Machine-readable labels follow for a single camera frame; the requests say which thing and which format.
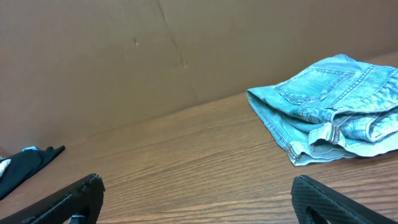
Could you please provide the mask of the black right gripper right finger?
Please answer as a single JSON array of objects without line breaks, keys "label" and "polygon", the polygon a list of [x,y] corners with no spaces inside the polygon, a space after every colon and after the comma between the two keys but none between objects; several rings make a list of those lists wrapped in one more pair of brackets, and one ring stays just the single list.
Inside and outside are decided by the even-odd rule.
[{"label": "black right gripper right finger", "polygon": [[397,224],[307,175],[294,178],[290,194],[300,224]]}]

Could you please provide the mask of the beige shorts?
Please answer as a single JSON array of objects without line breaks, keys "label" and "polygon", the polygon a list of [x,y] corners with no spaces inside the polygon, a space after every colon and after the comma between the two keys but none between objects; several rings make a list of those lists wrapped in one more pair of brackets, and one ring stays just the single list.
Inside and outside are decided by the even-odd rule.
[{"label": "beige shorts", "polygon": [[11,163],[10,159],[5,159],[0,162],[0,177],[2,177],[3,173],[6,171],[10,163]]}]

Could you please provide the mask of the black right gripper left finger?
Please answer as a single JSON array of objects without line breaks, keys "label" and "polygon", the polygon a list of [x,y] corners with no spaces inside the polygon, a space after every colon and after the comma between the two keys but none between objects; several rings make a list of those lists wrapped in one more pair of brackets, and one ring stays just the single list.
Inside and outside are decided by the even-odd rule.
[{"label": "black right gripper left finger", "polygon": [[98,174],[64,187],[42,200],[1,219],[1,224],[96,224],[105,187]]}]

